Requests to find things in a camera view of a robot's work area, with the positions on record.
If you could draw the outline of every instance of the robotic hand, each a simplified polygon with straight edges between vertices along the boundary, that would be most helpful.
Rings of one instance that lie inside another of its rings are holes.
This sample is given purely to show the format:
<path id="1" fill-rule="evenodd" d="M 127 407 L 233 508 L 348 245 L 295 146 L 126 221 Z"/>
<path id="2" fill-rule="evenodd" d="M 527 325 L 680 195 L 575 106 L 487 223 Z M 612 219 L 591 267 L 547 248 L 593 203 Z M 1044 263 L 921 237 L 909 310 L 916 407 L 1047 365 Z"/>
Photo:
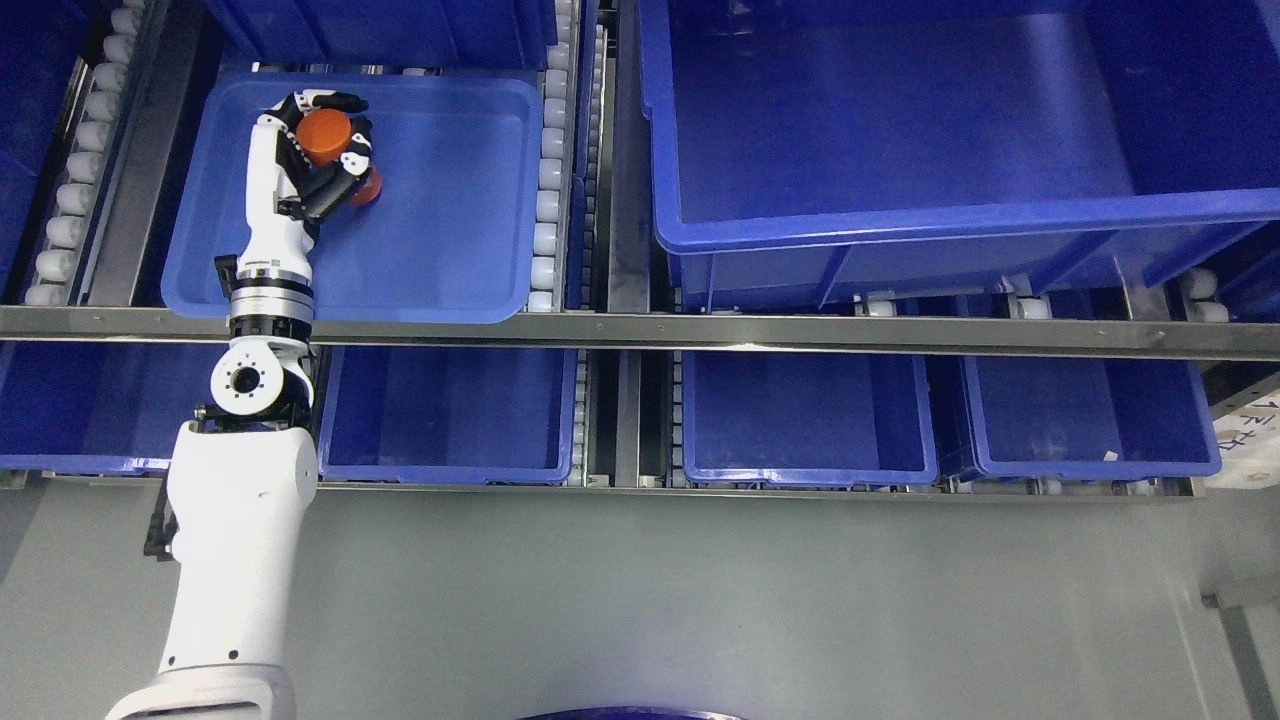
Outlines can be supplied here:
<path id="1" fill-rule="evenodd" d="M 287 720 L 284 620 L 317 462 L 306 429 L 314 387 L 311 265 L 320 223 L 370 173 L 370 123 L 351 118 L 338 161 L 316 170 L 294 137 L 319 108 L 361 113 L 355 95 L 305 90 L 264 111 L 248 152 L 244 252 L 216 258 L 230 347 L 210 377 L 216 405 L 183 424 L 152 520 L 150 553 L 182 564 L 159 674 L 108 720 Z M 164 523 L 164 495 L 173 520 Z"/>

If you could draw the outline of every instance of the storage rack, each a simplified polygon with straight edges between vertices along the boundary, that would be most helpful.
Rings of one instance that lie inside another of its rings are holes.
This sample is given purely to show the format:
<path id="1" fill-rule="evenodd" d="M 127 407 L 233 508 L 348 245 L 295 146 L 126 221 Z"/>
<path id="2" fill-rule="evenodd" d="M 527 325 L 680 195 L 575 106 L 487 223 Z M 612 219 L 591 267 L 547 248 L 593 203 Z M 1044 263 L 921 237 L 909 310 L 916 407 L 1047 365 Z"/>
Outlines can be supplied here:
<path id="1" fill-rule="evenodd" d="M 599 154 L 599 211 L 593 256 L 596 311 L 518 314 L 494 325 L 325 323 L 317 346 L 492 346 L 584 348 L 588 354 L 585 477 L 566 486 L 421 487 L 326 482 L 335 489 L 451 492 L 609 492 L 700 497 L 886 501 L 1152 501 L 1189 498 L 1203 483 L 1166 478 L 1142 484 L 1070 486 L 1050 495 L 1036 480 L 957 492 L 774 491 L 687 488 L 671 471 L 672 351 L 890 352 L 1061 357 L 1188 359 L 1204 363 L 1215 416 L 1280 388 L 1280 324 L 1211 324 L 1170 319 L 1165 296 L 1123 288 L 1126 319 L 1004 320 L 955 318 L 778 316 L 673 313 L 666 264 L 652 238 L 648 124 L 641 117 L 635 6 L 605 3 L 609 28 Z M 97 273 L 74 307 L 0 306 L 0 341 L 225 342 L 219 320 L 179 318 L 145 296 L 145 268 L 163 254 L 156 228 L 180 195 L 200 105 L 216 67 L 216 28 L 198 0 L 157 0 L 138 37 L 140 72 L 128 133 L 106 186 L 111 211 L 97 228 Z M 12 473 L 0 487 L 20 487 Z M 159 483 L 157 478 L 82 478 Z"/>

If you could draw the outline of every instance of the large blue storage bin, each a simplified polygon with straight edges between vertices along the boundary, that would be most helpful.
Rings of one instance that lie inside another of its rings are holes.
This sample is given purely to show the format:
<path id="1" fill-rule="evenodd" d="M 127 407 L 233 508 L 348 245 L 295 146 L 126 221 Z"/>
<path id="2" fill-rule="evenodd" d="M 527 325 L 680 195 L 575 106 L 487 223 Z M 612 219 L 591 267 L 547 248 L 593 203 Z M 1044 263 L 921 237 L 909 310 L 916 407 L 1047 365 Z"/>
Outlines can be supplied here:
<path id="1" fill-rule="evenodd" d="M 268 63 L 544 68 L 553 0 L 205 0 Z"/>
<path id="2" fill-rule="evenodd" d="M 686 352 L 682 372 L 684 469 L 695 484 L 937 478 L 920 357 Z"/>
<path id="3" fill-rule="evenodd" d="M 320 425 L 326 479 L 557 484 L 573 446 L 577 352 L 334 351 Z"/>
<path id="4" fill-rule="evenodd" d="M 0 469 L 165 470 L 210 401 L 220 345 L 13 342 L 0 348 Z"/>
<path id="5" fill-rule="evenodd" d="M 1089 319 L 1055 304 L 1057 316 Z M 989 297 L 956 314 L 991 316 Z M 1194 363 L 1075 357 L 931 357 L 943 475 L 1132 482 L 1222 468 Z"/>
<path id="6" fill-rule="evenodd" d="M 1155 286 L 1280 217 L 1254 0 L 639 0 L 686 307 Z"/>

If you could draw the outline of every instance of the blue plastic tray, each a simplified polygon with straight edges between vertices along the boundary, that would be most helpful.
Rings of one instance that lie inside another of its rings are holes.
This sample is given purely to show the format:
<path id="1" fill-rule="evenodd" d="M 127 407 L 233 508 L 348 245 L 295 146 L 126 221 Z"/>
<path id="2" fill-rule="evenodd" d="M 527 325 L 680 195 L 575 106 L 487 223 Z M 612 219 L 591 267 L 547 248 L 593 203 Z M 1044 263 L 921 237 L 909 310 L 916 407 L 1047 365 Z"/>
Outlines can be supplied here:
<path id="1" fill-rule="evenodd" d="M 959 299 L 956 314 L 991 306 Z M 931 357 L 929 383 L 942 473 L 961 480 L 1132 482 L 1222 466 L 1194 363 Z"/>
<path id="2" fill-rule="evenodd" d="M 686 352 L 694 483 L 838 487 L 937 478 L 924 363 L 909 355 Z"/>
<path id="3" fill-rule="evenodd" d="M 515 79 L 239 74 L 205 106 L 164 270 L 180 315 L 227 314 L 215 255 L 248 241 L 244 161 L 261 108 L 302 87 L 370 102 L 381 197 L 339 209 L 311 252 L 324 320 L 497 323 L 529 296 L 541 99 Z"/>
<path id="4" fill-rule="evenodd" d="M 218 345 L 14 342 L 0 348 L 0 468 L 165 470 L 207 402 Z"/>
<path id="5" fill-rule="evenodd" d="M 639 0 L 689 307 L 1158 284 L 1280 217 L 1253 0 Z"/>
<path id="6" fill-rule="evenodd" d="M 552 0 L 205 0 L 242 51 L 269 63 L 544 68 Z"/>
<path id="7" fill-rule="evenodd" d="M 573 373 L 563 350 L 334 351 L 320 473 L 413 484 L 557 484 L 570 473 Z"/>

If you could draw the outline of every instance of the orange cap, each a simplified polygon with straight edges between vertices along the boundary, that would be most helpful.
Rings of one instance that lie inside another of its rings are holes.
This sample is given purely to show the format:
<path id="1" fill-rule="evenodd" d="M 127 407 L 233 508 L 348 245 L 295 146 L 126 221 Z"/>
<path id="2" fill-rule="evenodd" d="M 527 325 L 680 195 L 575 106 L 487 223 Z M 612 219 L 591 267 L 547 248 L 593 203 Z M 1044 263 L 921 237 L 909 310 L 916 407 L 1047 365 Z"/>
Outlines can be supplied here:
<path id="1" fill-rule="evenodd" d="M 356 206 L 369 205 L 374 200 L 378 200 L 378 196 L 381 193 L 383 176 L 378 173 L 378 168 L 369 168 L 369 179 L 365 181 L 365 184 L 362 184 L 347 202 Z"/>
<path id="2" fill-rule="evenodd" d="M 351 119 L 340 110 L 321 108 L 302 118 L 297 138 L 311 164 L 323 168 L 337 160 L 351 142 Z"/>

